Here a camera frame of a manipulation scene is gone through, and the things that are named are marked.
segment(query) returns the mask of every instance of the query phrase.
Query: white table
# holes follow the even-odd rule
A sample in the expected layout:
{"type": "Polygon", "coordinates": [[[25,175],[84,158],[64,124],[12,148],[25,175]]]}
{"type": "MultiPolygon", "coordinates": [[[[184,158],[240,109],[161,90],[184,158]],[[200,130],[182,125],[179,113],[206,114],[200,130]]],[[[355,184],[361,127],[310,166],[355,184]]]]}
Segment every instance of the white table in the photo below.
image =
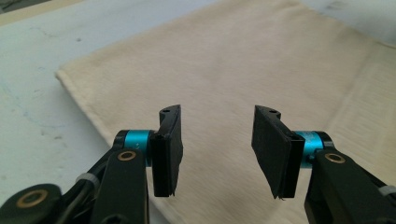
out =
{"type": "Polygon", "coordinates": [[[0,204],[35,184],[66,192],[108,150],[60,65],[214,1],[86,0],[0,26],[0,204]]]}

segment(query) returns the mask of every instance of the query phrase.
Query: brass screw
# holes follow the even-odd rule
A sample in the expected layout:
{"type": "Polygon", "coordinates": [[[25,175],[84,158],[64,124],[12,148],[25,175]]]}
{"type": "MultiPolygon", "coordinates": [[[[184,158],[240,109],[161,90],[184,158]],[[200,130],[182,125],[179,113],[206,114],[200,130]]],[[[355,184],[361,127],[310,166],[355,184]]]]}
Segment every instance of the brass screw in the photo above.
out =
{"type": "Polygon", "coordinates": [[[335,163],[344,163],[346,162],[346,159],[344,159],[342,156],[334,154],[334,153],[327,153],[324,155],[327,160],[335,162],[335,163]]]}
{"type": "Polygon", "coordinates": [[[43,202],[49,192],[44,189],[35,189],[30,192],[25,193],[17,201],[17,206],[19,208],[30,208],[43,202]]]}
{"type": "Polygon", "coordinates": [[[121,152],[118,156],[120,161],[130,161],[136,157],[136,153],[134,151],[124,151],[121,152]]]}

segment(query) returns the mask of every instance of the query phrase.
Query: towel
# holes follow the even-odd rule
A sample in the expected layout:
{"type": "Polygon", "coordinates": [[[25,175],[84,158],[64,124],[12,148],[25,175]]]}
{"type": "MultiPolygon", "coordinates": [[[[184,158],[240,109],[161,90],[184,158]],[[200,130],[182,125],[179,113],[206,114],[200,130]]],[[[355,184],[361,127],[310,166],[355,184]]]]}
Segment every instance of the towel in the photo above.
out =
{"type": "MultiPolygon", "coordinates": [[[[220,1],[63,65],[64,87],[111,145],[159,127],[181,105],[176,197],[150,199],[171,223],[307,223],[274,200],[253,149],[254,105],[294,131],[324,131],[341,152],[396,185],[396,49],[296,0],[220,1]]],[[[151,186],[150,171],[148,184],[151,186]]]]}

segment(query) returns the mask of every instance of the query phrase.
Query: gray cable tie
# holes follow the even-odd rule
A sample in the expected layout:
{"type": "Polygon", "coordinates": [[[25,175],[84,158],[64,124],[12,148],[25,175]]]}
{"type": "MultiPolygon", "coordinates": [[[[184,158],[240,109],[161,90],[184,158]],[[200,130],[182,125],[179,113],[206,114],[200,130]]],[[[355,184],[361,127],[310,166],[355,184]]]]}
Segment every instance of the gray cable tie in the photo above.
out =
{"type": "Polygon", "coordinates": [[[95,188],[95,194],[98,192],[100,181],[96,177],[96,175],[93,175],[90,173],[81,174],[77,177],[76,182],[78,182],[80,179],[85,179],[85,180],[91,181],[91,183],[93,183],[93,187],[95,188]]]}
{"type": "Polygon", "coordinates": [[[383,196],[388,196],[392,193],[396,193],[396,187],[394,187],[392,185],[387,185],[387,186],[381,187],[378,190],[383,196]]]}

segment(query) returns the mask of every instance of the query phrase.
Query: blue metal ring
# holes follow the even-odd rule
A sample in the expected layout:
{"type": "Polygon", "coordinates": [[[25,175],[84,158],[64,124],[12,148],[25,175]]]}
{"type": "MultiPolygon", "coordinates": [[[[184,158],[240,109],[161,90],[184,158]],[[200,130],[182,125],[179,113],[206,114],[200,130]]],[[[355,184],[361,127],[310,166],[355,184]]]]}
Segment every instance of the blue metal ring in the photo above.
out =
{"type": "Polygon", "coordinates": [[[129,130],[125,136],[124,147],[139,149],[146,158],[146,167],[151,166],[151,157],[149,156],[148,142],[150,130],[129,130]]]}
{"type": "Polygon", "coordinates": [[[312,160],[315,158],[315,153],[323,149],[321,138],[316,132],[302,132],[296,131],[305,139],[303,159],[301,160],[301,168],[312,168],[312,160]]]}

